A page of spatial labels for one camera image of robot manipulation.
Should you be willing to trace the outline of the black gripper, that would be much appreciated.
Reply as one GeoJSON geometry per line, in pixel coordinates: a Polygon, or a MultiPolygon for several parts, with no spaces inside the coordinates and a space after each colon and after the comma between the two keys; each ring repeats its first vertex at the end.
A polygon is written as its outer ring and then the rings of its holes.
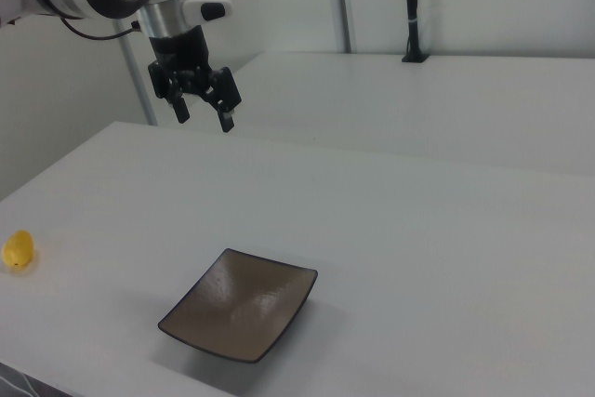
{"type": "Polygon", "coordinates": [[[191,91],[205,90],[203,100],[217,112],[221,130],[230,132],[234,128],[232,115],[242,98],[228,67],[212,72],[203,28],[195,26],[177,36],[150,38],[150,43],[156,57],[148,67],[154,94],[166,100],[178,122],[184,124],[190,118],[180,85],[188,86],[191,91]]]}

